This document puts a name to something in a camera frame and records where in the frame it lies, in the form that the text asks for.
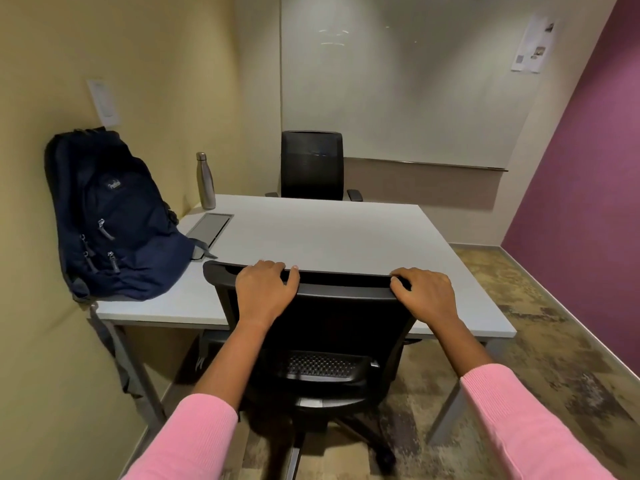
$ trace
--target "chair caster wheel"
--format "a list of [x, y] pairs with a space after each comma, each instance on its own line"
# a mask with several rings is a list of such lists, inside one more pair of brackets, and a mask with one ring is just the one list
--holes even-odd
[[389, 448], [376, 451], [376, 463], [382, 474], [390, 474], [396, 466], [396, 455]]

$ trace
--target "office chair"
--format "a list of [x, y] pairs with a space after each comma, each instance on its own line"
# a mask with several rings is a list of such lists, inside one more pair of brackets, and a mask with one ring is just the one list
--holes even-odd
[[[238, 322], [236, 275], [243, 266], [204, 263], [229, 327]], [[286, 281], [289, 272], [283, 271]], [[262, 345], [244, 399], [292, 420], [287, 469], [293, 480], [306, 433], [328, 422], [351, 430], [376, 453], [383, 472], [396, 457], [377, 432], [354, 417], [385, 398], [415, 319], [389, 289], [389, 276], [300, 271], [300, 288]]]
[[[342, 135], [326, 131], [283, 131], [280, 154], [282, 196], [342, 200], [344, 152]], [[347, 190], [352, 201], [362, 202], [357, 190]], [[270, 192], [267, 197], [277, 197]]]

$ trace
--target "white desk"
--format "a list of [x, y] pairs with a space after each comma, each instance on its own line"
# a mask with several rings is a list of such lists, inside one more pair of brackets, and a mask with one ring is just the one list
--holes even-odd
[[[363, 274], [388, 274], [401, 266], [439, 271], [451, 279], [460, 318], [492, 353], [498, 352], [504, 341], [500, 339], [515, 336], [515, 329], [417, 205], [232, 195], [216, 199], [212, 212], [233, 215], [211, 248], [222, 262], [254, 264], [258, 259], [271, 259], [309, 271]], [[185, 216], [180, 231], [187, 233], [201, 217], [202, 209]], [[134, 375], [143, 374], [144, 368], [135, 363], [119, 326], [228, 328], [218, 296], [204, 279], [201, 262], [192, 262], [162, 296], [142, 302], [100, 301], [94, 311], [108, 325], [121, 362]], [[410, 337], [433, 335], [417, 322]], [[148, 392], [148, 378], [133, 379], [141, 381], [141, 388]], [[434, 442], [446, 437], [462, 405], [462, 395], [455, 390], [443, 408], [443, 418], [437, 421], [440, 427], [434, 428], [442, 432], [432, 438]], [[162, 425], [161, 409], [159, 402], [151, 409], [142, 407], [150, 426]], [[150, 411], [155, 411], [155, 424], [149, 419]]]

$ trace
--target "pink sleeve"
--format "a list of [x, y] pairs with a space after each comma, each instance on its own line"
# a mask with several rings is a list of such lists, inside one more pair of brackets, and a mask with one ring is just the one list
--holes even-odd
[[217, 479], [236, 424], [236, 411], [222, 399], [188, 395], [122, 480]]
[[484, 365], [461, 382], [510, 478], [614, 478], [507, 367]]

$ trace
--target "desk surface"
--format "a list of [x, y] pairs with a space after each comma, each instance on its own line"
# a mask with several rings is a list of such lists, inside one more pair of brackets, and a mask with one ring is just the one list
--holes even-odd
[[[222, 262], [253, 264], [258, 259], [297, 264], [310, 271], [388, 274], [397, 267], [420, 267], [448, 274], [458, 312], [478, 337], [513, 337], [515, 329], [417, 205], [375, 202], [216, 196], [212, 212], [233, 218], [211, 252]], [[202, 217], [183, 217], [187, 233]], [[162, 296], [147, 301], [98, 302], [102, 319], [132, 324], [222, 328], [227, 320], [214, 288], [192, 262]], [[420, 322], [412, 335], [430, 335]]]

